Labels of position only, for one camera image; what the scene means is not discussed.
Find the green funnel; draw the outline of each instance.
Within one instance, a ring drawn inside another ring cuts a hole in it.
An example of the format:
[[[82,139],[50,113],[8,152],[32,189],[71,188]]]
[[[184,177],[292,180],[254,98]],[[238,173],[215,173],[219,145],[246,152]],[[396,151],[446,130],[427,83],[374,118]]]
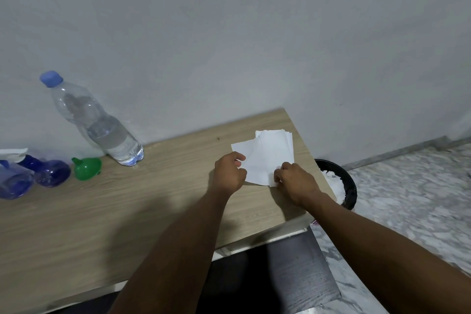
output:
[[[79,180],[89,180],[101,172],[101,159],[86,157],[85,159],[72,158],[75,164],[75,177]]]

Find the blue bottle cap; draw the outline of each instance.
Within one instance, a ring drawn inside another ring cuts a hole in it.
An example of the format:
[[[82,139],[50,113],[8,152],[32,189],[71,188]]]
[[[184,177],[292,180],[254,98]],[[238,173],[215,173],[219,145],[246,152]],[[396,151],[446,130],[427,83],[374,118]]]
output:
[[[41,76],[39,76],[39,79],[48,88],[56,87],[57,85],[60,85],[62,83],[62,81],[64,80],[60,76],[60,74],[58,74],[56,71],[44,72]]]

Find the baseboard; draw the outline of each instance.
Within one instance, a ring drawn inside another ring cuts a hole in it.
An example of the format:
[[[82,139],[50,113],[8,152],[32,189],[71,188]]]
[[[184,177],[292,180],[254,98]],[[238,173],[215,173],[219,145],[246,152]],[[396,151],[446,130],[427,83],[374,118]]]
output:
[[[384,161],[387,159],[391,159],[393,157],[398,157],[399,155],[409,154],[409,153],[412,153],[413,151],[422,150],[428,147],[433,147],[437,150],[446,150],[446,149],[450,149],[450,148],[457,147],[459,145],[463,145],[467,143],[471,143],[471,137],[452,141],[447,136],[443,136],[443,137],[435,138],[426,142],[421,142],[418,144],[410,145],[405,148],[389,151],[384,154],[376,155],[373,157],[368,157],[363,160],[348,163],[348,164],[342,165],[342,168],[349,171],[349,170],[356,169],[359,167],[364,167],[365,165],[377,163],[379,161]]]

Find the stack of paper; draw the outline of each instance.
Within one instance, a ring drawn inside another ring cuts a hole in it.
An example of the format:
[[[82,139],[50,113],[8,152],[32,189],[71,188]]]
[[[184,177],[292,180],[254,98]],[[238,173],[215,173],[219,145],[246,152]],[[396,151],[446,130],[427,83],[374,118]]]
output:
[[[285,161],[294,163],[292,133],[280,130],[256,131],[255,139],[231,144],[232,150],[246,156],[241,168],[247,170],[249,183],[276,186],[275,169]]]

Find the wooden desk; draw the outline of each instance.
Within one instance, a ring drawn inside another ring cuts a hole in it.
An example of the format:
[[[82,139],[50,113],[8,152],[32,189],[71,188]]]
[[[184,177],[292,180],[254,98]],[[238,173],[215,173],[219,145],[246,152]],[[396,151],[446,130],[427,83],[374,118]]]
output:
[[[206,191],[214,162],[264,129],[292,132],[295,161],[334,198],[282,109],[146,146],[132,168],[104,157],[102,173],[89,181],[36,185],[1,202],[0,313],[126,280],[167,225]],[[273,189],[244,185],[227,204],[217,247],[302,215]]]

